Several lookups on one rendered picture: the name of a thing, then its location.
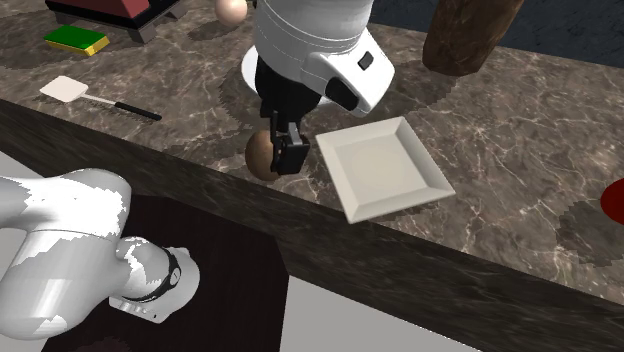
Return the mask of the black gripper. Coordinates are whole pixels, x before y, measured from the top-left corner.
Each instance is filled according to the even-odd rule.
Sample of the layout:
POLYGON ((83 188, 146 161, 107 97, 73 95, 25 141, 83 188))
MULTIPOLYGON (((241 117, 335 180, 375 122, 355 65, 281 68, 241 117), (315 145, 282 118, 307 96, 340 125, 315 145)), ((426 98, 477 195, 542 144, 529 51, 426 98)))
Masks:
POLYGON ((321 95, 302 83, 285 78, 258 57, 255 86, 261 98, 261 117, 270 117, 271 171, 298 174, 310 150, 310 142, 297 124, 320 102, 321 95), (278 128, 287 132, 277 135, 278 128))

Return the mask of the brown egg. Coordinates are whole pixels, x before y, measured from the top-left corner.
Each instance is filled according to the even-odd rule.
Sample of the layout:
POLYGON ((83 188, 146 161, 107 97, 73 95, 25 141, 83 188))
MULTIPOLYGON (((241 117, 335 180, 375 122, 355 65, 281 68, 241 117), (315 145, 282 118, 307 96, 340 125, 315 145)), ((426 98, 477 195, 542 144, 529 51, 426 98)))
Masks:
POLYGON ((245 162, 249 172, 261 181, 275 181, 280 175, 271 170, 272 161, 273 144, 270 132, 267 130, 254 132, 245 147, 245 162))

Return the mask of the white square plate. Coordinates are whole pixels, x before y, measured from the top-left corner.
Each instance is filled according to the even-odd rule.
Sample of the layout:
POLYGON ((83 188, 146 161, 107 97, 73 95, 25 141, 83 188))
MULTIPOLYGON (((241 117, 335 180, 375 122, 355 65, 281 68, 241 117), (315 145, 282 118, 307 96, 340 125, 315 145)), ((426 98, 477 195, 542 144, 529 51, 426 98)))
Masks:
POLYGON ((350 224, 455 194, 403 116, 319 134, 316 141, 350 224))

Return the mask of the pale pink egg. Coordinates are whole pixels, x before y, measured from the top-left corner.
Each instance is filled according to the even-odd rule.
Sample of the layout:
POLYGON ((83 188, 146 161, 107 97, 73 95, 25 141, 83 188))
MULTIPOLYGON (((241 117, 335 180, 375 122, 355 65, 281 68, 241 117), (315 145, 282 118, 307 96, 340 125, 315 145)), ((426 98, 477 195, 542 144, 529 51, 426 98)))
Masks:
POLYGON ((216 0, 214 8, 217 20, 226 26, 237 26, 248 13, 246 0, 216 0))

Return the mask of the brown wooden cylinder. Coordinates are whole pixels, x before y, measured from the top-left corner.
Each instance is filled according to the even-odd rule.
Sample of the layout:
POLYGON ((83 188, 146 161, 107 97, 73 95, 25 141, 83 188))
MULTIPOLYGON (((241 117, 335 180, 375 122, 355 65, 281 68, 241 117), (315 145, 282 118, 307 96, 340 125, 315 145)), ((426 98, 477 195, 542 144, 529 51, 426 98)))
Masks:
POLYGON ((431 71, 461 77, 480 70, 524 0, 439 0, 423 45, 431 71))

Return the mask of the red and black appliance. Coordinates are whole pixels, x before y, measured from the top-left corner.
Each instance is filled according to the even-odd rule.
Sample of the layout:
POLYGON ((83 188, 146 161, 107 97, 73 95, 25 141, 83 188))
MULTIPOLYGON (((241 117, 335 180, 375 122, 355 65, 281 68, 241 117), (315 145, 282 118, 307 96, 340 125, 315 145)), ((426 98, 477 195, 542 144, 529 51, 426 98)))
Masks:
POLYGON ((126 30, 145 44, 157 35, 154 22, 165 16, 179 20, 187 13, 182 0, 44 0, 59 24, 77 20, 126 30))

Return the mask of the green and yellow sponge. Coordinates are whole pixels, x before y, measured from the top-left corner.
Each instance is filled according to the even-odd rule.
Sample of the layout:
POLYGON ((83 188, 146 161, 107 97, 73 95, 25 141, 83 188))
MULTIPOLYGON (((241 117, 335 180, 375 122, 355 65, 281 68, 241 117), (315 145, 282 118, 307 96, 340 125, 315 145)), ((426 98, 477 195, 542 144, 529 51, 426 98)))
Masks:
POLYGON ((109 38, 104 33, 71 25, 62 25, 47 34, 44 40, 51 47, 84 56, 93 56, 110 44, 109 38))

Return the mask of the red round object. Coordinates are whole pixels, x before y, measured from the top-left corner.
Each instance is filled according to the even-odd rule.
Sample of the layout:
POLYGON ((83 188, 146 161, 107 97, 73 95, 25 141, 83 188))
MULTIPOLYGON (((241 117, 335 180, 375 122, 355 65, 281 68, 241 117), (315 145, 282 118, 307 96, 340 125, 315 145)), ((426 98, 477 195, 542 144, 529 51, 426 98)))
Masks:
POLYGON ((624 225, 624 178, 605 188, 600 197, 600 206, 611 220, 624 225))

